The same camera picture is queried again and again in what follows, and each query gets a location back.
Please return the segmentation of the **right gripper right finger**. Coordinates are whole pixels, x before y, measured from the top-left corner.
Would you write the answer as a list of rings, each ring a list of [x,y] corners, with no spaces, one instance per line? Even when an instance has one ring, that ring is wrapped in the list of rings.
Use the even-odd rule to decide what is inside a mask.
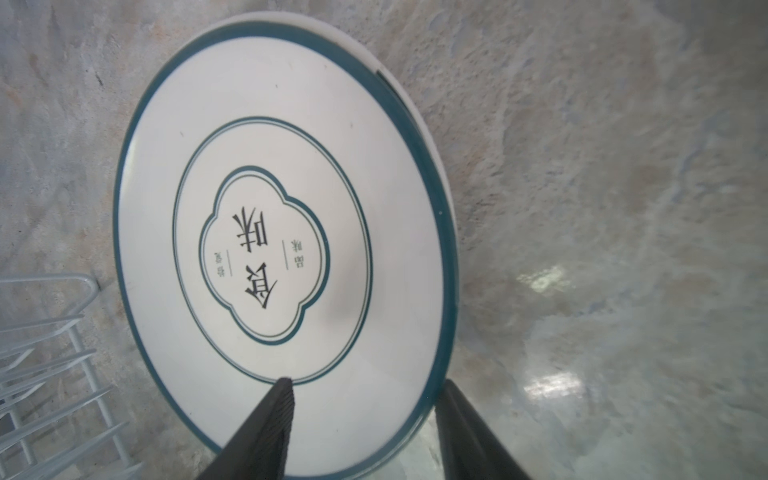
[[[450,379],[435,413],[445,479],[531,479]]]

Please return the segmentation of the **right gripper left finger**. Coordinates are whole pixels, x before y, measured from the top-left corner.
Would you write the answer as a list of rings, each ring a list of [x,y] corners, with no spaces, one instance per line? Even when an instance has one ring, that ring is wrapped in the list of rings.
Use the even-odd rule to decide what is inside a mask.
[[[293,382],[280,378],[197,479],[283,479],[294,408]]]

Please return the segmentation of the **green rimmed white plate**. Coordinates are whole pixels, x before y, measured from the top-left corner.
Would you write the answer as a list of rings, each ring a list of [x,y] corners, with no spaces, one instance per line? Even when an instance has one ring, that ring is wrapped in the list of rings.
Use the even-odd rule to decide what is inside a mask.
[[[284,377],[290,479],[362,477],[426,421],[458,320],[455,210],[421,115],[353,38],[257,12],[187,42],[131,118],[113,220],[140,354],[211,450]]]

